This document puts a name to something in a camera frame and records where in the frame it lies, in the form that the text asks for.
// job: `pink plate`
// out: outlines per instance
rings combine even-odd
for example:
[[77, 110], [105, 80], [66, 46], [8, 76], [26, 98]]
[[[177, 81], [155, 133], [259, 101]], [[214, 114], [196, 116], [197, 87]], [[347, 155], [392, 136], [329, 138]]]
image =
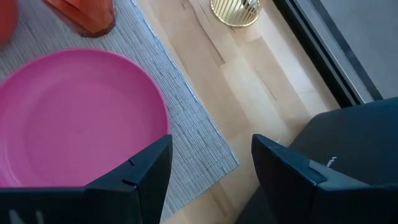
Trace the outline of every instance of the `pink plate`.
[[157, 85], [132, 61], [74, 49], [0, 87], [0, 187], [79, 187], [169, 133]]

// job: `gray placemat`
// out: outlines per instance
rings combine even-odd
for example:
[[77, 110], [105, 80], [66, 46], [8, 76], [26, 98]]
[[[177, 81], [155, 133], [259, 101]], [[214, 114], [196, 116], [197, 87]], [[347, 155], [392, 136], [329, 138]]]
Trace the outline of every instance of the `gray placemat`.
[[116, 27], [98, 39], [81, 38], [70, 31], [40, 0], [19, 0], [19, 6], [14, 38], [0, 50], [2, 79], [36, 57], [70, 47], [91, 47], [130, 58], [160, 86], [174, 140], [163, 221], [238, 165], [225, 138], [134, 1], [117, 2]]

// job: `gold object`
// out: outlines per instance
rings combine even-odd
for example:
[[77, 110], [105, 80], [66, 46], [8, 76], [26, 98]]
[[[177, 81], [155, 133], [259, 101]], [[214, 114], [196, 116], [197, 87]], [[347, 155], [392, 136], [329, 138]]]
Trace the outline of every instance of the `gold object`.
[[210, 0], [217, 18], [231, 27], [250, 26], [259, 17], [263, 0]]

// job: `orange cup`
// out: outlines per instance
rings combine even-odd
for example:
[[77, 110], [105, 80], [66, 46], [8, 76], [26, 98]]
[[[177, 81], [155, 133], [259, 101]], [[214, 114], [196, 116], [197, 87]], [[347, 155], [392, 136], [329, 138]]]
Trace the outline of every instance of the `orange cup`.
[[0, 0], [0, 47], [10, 40], [17, 24], [17, 0]]
[[100, 37], [115, 25], [113, 0], [43, 0], [67, 25], [84, 37]]

